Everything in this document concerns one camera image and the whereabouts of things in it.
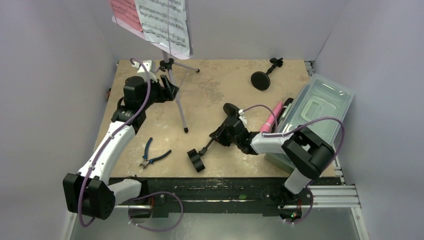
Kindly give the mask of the lilac music stand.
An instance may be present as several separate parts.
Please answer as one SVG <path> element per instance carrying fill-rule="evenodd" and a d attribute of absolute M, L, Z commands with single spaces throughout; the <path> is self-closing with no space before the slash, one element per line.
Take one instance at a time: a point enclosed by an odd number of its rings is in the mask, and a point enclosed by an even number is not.
<path fill-rule="evenodd" d="M 199 68 L 176 61 L 193 55 L 187 1 L 110 0 L 108 3 L 114 23 L 161 49 L 163 59 L 157 67 L 151 67 L 155 74 L 162 71 L 175 84 L 174 65 L 200 72 Z"/>

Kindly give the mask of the black microphone stand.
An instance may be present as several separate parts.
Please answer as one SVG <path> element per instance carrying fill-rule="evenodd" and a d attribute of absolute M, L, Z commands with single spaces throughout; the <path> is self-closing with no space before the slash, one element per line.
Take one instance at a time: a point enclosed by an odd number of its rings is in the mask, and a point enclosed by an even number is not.
<path fill-rule="evenodd" d="M 256 71 L 250 77 L 250 82 L 254 88 L 260 91 L 267 90 L 271 85 L 271 80 L 269 74 L 271 74 L 275 68 L 281 68 L 284 64 L 284 59 L 281 58 L 271 58 L 269 62 L 272 64 L 266 72 Z"/>
<path fill-rule="evenodd" d="M 225 103 L 223 105 L 223 111 L 225 112 L 227 117 L 228 116 L 236 116 L 237 113 L 238 113 L 238 110 L 240 110 L 240 109 L 232 103 Z M 205 169 L 205 166 L 204 166 L 204 164 L 201 160 L 201 157 L 206 154 L 206 152 L 208 151 L 208 148 L 210 147 L 210 145 L 213 142 L 215 142 L 215 141 L 212 138 L 210 138 L 209 142 L 200 151 L 197 151 L 196 149 L 192 149 L 192 150 L 187 152 L 187 155 L 188 155 L 192 165 L 194 166 L 195 170 L 198 173 Z"/>

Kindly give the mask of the pink toy microphone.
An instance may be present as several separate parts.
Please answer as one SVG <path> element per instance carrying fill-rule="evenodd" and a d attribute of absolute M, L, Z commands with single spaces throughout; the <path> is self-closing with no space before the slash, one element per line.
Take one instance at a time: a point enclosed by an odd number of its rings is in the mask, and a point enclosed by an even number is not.
<path fill-rule="evenodd" d="M 272 113 L 268 116 L 265 123 L 260 127 L 259 131 L 264 133 L 272 133 L 278 126 L 278 122 L 284 111 L 284 103 L 279 101 L 273 108 Z"/>

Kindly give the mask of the white sheet music page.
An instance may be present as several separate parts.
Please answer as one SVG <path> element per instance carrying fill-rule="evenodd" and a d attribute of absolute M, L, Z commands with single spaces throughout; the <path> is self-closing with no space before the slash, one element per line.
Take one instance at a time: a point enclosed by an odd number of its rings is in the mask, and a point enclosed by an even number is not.
<path fill-rule="evenodd" d="M 191 57 L 185 0 L 136 0 L 135 6 L 146 41 L 173 56 Z"/>

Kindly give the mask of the pink sheet music page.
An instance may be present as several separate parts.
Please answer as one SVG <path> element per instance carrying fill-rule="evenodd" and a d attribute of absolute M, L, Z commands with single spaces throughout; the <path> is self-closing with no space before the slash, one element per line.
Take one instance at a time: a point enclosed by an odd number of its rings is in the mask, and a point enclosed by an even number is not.
<path fill-rule="evenodd" d="M 134 0 L 110 0 L 109 4 L 117 19 L 136 31 L 143 31 Z"/>

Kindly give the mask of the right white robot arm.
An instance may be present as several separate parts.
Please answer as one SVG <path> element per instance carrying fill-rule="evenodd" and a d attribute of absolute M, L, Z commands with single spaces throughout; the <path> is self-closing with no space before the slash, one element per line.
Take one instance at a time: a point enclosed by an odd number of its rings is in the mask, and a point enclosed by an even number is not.
<path fill-rule="evenodd" d="M 235 145 L 246 155 L 285 154 L 295 168 L 284 183 L 280 196 L 288 204 L 300 198 L 301 191 L 321 176 L 337 151 L 309 126 L 331 117 L 321 117 L 287 133 L 249 131 L 236 116 L 228 116 L 209 136 L 222 146 Z"/>

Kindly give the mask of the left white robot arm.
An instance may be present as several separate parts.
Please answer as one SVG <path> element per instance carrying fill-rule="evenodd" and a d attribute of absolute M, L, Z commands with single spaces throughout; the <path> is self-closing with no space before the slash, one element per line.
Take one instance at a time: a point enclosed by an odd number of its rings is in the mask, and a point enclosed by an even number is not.
<path fill-rule="evenodd" d="M 140 181 L 126 179 L 109 184 L 109 180 L 124 149 L 146 120 L 146 110 L 152 104 L 173 101 L 178 91 L 166 75 L 160 79 L 132 76 L 125 80 L 123 97 L 117 102 L 103 140 L 77 173 L 67 173 L 63 178 L 69 212 L 105 220 L 115 206 L 128 200 L 138 205 L 148 201 L 149 191 Z"/>

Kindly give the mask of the black marker pen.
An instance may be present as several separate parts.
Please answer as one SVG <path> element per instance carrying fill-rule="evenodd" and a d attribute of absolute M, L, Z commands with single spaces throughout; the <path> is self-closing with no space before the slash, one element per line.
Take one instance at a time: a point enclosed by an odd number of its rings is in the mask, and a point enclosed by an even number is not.
<path fill-rule="evenodd" d="M 294 99 L 290 97 L 282 104 L 281 111 L 277 115 L 277 122 L 278 123 L 281 122 L 281 120 L 283 119 L 283 115 L 285 114 L 285 112 L 287 111 L 289 106 L 293 103 L 293 101 L 294 101 Z"/>

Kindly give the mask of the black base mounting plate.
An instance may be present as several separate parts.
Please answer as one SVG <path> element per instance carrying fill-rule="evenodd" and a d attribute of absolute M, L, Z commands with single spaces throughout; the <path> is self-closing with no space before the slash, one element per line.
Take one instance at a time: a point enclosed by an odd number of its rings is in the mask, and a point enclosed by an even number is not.
<path fill-rule="evenodd" d="M 123 205 L 152 207 L 154 218 L 170 213 L 261 214 L 277 217 L 283 208 L 306 210 L 311 189 L 293 195 L 284 188 L 285 177 L 138 177 L 140 196 Z"/>

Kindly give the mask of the clear plastic storage box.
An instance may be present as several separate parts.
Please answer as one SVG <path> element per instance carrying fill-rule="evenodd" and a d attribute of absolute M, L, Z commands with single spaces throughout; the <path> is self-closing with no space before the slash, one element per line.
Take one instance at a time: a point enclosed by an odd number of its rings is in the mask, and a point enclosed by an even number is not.
<path fill-rule="evenodd" d="M 277 132 L 287 133 L 322 117 L 343 121 L 354 96 L 355 92 L 348 87 L 315 73 L 284 113 Z M 334 120 L 323 120 L 308 128 L 333 147 L 340 124 Z M 285 153 L 266 153 L 264 158 L 287 173 L 292 173 L 295 168 Z"/>

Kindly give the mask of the aluminium rail frame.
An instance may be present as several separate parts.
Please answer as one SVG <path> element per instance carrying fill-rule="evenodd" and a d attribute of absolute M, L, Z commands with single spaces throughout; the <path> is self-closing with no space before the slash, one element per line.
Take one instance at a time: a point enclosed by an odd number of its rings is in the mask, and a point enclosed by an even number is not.
<path fill-rule="evenodd" d="M 276 71 L 273 87 L 265 92 L 255 90 L 248 82 L 251 73 L 269 65 L 267 60 L 186 60 L 182 64 L 198 68 L 199 73 L 174 65 L 173 85 L 179 87 L 175 100 L 154 103 L 146 111 L 146 119 L 114 166 L 109 184 L 137 178 L 253 178 L 285 177 L 291 173 L 273 165 L 265 154 L 245 154 L 236 145 L 223 146 L 214 141 L 201 160 L 205 169 L 197 172 L 187 154 L 198 152 L 209 142 L 214 132 L 227 118 L 225 103 L 243 109 L 250 132 L 260 127 L 272 112 L 272 107 L 287 97 L 294 97 L 308 82 L 303 60 L 287 60 Z M 123 97 L 126 79 L 137 76 L 130 60 L 117 64 L 105 114 L 98 134 L 98 146 L 105 137 L 117 103 Z M 359 207 L 354 186 L 341 185 L 340 179 L 326 177 L 333 161 L 302 190 L 311 190 L 311 204 L 302 208 L 283 207 L 276 216 L 284 226 L 303 226 L 316 208 Z M 151 210 L 151 206 L 131 208 L 123 203 L 115 209 Z"/>

